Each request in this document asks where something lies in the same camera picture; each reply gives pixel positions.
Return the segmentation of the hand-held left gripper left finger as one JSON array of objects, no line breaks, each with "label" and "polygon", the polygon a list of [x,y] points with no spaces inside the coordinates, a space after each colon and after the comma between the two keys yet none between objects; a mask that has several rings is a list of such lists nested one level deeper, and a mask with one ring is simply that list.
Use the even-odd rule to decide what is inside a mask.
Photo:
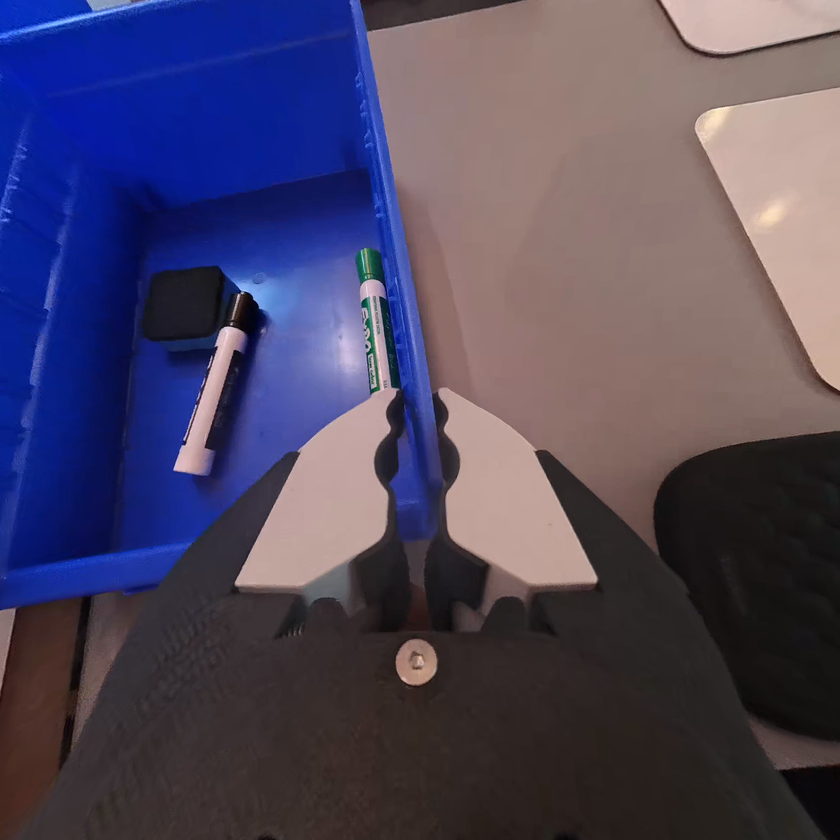
[{"label": "hand-held left gripper left finger", "polygon": [[405,423],[400,390],[376,392],[297,452],[283,488],[238,573],[247,594],[339,602],[402,625],[409,570],[392,481]]}]

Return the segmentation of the blue plastic storage bin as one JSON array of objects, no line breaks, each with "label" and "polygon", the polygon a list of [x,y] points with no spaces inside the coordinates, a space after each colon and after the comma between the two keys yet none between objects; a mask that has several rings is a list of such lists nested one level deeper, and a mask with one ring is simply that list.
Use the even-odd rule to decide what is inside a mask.
[{"label": "blue plastic storage bin", "polygon": [[[369,395],[362,248],[406,402],[405,539],[440,483],[421,318],[359,2],[2,4],[2,609],[159,584],[285,453]],[[259,304],[229,437],[173,465],[210,350],[143,336],[152,276]]]}]

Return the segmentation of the black dry erase marker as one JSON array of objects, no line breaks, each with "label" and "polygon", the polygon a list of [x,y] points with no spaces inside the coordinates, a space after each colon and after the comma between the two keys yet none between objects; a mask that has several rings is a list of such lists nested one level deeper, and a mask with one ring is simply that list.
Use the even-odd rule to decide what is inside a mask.
[{"label": "black dry erase marker", "polygon": [[227,435],[258,315],[259,307],[250,293],[239,291],[231,297],[173,466],[175,473],[200,477],[211,474]]}]

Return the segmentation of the blue whiteboard eraser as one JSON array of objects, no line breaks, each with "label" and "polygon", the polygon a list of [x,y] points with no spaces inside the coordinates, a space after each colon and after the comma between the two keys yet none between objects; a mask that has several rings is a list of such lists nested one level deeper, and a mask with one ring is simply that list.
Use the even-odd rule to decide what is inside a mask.
[{"label": "blue whiteboard eraser", "polygon": [[172,353],[211,350],[238,293],[218,266],[156,272],[143,305],[141,334]]}]

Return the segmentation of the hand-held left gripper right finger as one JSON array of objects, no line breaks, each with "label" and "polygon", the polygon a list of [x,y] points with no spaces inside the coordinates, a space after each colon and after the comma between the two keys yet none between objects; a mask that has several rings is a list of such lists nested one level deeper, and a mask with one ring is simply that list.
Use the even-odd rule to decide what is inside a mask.
[{"label": "hand-held left gripper right finger", "polygon": [[537,449],[450,388],[434,395],[444,484],[425,560],[433,625],[479,625],[500,599],[591,592],[598,576]]}]

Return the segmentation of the white metal desk stand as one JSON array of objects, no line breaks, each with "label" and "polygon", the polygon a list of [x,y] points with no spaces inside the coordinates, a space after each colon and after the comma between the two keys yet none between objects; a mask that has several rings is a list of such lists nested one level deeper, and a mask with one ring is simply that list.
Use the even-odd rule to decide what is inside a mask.
[{"label": "white metal desk stand", "polygon": [[684,43],[734,56],[838,33],[838,1],[660,1]]}]

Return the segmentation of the white whiteboard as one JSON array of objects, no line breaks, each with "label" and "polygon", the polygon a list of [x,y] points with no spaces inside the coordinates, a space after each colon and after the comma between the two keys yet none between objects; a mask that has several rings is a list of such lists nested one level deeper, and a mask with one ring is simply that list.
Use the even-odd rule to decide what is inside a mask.
[{"label": "white whiteboard", "polygon": [[839,89],[713,108],[701,147],[815,373],[839,389]]}]

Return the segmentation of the black textured cushion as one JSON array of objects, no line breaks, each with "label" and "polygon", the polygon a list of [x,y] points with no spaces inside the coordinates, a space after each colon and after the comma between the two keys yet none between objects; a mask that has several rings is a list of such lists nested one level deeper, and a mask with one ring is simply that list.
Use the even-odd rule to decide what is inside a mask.
[{"label": "black textured cushion", "polygon": [[658,490],[654,531],[748,711],[838,741],[839,433],[689,458]]}]

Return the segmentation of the green dry erase marker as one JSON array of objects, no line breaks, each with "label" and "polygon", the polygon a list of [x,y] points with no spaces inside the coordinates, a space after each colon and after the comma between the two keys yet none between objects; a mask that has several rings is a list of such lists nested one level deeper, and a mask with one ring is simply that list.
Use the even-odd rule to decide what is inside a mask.
[{"label": "green dry erase marker", "polygon": [[355,265],[360,281],[364,352],[370,393],[400,390],[402,382],[382,255],[374,248],[363,248],[355,256]]}]

